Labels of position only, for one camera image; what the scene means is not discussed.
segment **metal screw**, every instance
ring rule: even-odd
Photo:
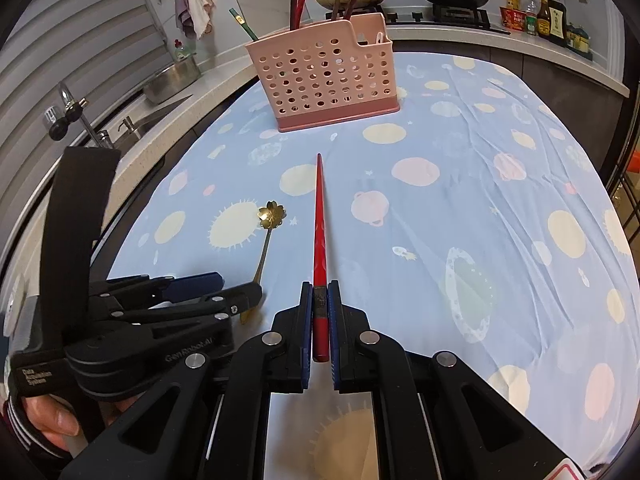
[[[186,364],[189,368],[200,368],[206,359],[202,354],[191,354],[187,355],[187,358],[184,360],[184,364]]]
[[[456,356],[451,352],[440,352],[436,356],[436,361],[444,367],[451,368],[454,364],[458,362]]]
[[[373,332],[373,330],[367,330],[360,334],[360,341],[365,345],[375,345],[380,341],[380,334],[378,334],[378,332]]]
[[[268,346],[277,345],[282,341],[282,336],[278,332],[267,332],[262,336],[262,342]]]

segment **white sticker with red border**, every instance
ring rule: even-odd
[[[565,458],[545,480],[584,480],[584,476],[570,459]]]

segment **kitchen sink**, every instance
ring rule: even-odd
[[[171,112],[173,112],[178,106],[180,106],[183,102],[185,102],[190,95],[187,97],[183,97],[180,100],[177,100],[174,103],[171,103],[167,106],[156,110],[155,112],[150,113],[148,116],[142,117],[140,120],[137,120],[133,123],[133,131],[127,130],[123,135],[118,137],[116,141],[113,143],[114,147],[117,150],[120,150],[121,155],[124,156],[133,146],[149,131],[151,128],[156,126],[162,119],[167,117]]]

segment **plastic basket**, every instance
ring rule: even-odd
[[[400,109],[380,13],[280,32],[246,48],[281,132]]]

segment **spoon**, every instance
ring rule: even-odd
[[[267,229],[267,236],[264,239],[264,246],[262,247],[262,254],[260,256],[260,263],[258,263],[258,269],[255,271],[255,283],[260,283],[260,278],[262,277],[262,269],[264,268],[264,261],[267,259],[267,248],[269,247],[269,240],[271,239],[271,231],[279,225],[282,225],[282,220],[285,216],[287,216],[287,212],[283,206],[276,204],[273,200],[267,202],[267,207],[261,207],[258,209],[260,226]],[[246,310],[240,314],[240,323],[245,324],[248,321],[252,310],[253,309]]]

